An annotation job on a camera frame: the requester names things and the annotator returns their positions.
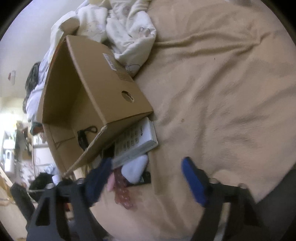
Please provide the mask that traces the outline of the white crumpled blanket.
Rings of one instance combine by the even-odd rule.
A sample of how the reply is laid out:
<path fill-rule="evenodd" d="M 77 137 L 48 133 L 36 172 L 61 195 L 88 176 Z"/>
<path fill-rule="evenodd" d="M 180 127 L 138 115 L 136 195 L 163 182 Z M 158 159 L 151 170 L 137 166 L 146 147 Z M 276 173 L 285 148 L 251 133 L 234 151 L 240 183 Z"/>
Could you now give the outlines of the white crumpled blanket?
<path fill-rule="evenodd" d="M 115 59 L 134 77 L 147 61 L 157 31 L 147 14 L 149 1 L 84 1 L 51 27 L 50 47 L 39 66 L 38 84 L 26 106 L 29 122 L 36 121 L 50 62 L 60 40 L 76 33 L 100 43 L 107 42 Z"/>

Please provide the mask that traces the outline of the white remote control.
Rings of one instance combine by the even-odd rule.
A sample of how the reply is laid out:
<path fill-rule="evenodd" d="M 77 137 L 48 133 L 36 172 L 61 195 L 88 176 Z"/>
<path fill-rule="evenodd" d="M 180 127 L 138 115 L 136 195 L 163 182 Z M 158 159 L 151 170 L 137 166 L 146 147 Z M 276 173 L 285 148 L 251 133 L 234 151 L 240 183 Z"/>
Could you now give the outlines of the white remote control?
<path fill-rule="evenodd" d="M 158 146 L 153 122 L 145 117 L 127 128 L 102 151 L 104 159 L 110 158 L 116 169 Z"/>

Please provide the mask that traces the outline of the dark patterned garment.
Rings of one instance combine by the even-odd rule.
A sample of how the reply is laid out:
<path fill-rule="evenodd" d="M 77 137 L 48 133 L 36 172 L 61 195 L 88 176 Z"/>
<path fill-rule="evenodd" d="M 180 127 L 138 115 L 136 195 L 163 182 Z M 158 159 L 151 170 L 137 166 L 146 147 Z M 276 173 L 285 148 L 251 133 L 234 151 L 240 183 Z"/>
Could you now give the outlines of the dark patterned garment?
<path fill-rule="evenodd" d="M 25 95 L 25 98 L 23 100 L 23 112 L 24 113 L 27 113 L 26 106 L 27 106 L 28 99 L 30 97 L 31 92 L 37 86 L 38 81 L 39 81 L 38 76 L 39 76 L 39 66 L 40 66 L 40 64 L 41 64 L 41 62 L 36 62 L 32 66 L 32 68 L 31 68 L 31 70 L 29 72 L 29 75 L 27 77 L 26 83 L 25 83 L 26 95 Z"/>

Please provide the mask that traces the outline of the white rounded plastic case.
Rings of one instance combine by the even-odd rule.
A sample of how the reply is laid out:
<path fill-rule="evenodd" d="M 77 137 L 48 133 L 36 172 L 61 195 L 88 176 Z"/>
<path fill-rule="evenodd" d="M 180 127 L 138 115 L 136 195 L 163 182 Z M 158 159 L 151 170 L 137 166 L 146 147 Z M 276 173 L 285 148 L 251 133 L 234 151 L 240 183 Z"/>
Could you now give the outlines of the white rounded plastic case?
<path fill-rule="evenodd" d="M 124 164 L 121 173 L 129 183 L 137 184 L 148 164 L 149 158 L 147 154 L 138 156 L 134 160 Z"/>

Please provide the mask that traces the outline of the brown translucent massage comb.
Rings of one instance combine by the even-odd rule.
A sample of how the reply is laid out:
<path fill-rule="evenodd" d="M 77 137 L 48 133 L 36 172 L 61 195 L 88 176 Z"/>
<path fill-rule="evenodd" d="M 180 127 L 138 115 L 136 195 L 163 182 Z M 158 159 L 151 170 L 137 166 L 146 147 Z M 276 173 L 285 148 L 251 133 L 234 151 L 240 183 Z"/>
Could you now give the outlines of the brown translucent massage comb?
<path fill-rule="evenodd" d="M 114 170 L 114 178 L 114 200 L 116 204 L 123 206 L 127 210 L 132 209 L 133 202 L 130 197 L 130 192 L 127 188 L 127 180 L 121 173 L 121 167 Z"/>

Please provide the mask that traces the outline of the brown cardboard box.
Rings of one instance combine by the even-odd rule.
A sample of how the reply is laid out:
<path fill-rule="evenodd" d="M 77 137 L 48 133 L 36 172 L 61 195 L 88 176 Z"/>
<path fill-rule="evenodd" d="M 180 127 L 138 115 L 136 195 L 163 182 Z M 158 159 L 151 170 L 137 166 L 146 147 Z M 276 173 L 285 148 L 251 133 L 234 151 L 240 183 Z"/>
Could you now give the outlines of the brown cardboard box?
<path fill-rule="evenodd" d="M 43 88 L 37 121 L 43 125 L 54 161 L 63 175 L 92 162 L 119 134 L 153 111 L 127 71 L 104 44 L 66 36 L 57 46 Z M 77 132 L 86 133 L 84 151 Z"/>

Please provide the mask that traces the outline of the pink keychain charm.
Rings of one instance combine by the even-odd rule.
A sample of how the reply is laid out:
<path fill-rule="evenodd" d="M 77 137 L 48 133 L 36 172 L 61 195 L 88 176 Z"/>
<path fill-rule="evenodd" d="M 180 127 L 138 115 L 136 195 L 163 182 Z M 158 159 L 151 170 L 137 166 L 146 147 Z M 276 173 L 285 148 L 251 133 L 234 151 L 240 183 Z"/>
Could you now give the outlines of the pink keychain charm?
<path fill-rule="evenodd" d="M 115 176 L 114 176 L 114 173 L 112 172 L 107 180 L 107 185 L 106 185 L 107 191 L 111 192 L 114 189 L 114 186 L 115 186 Z"/>

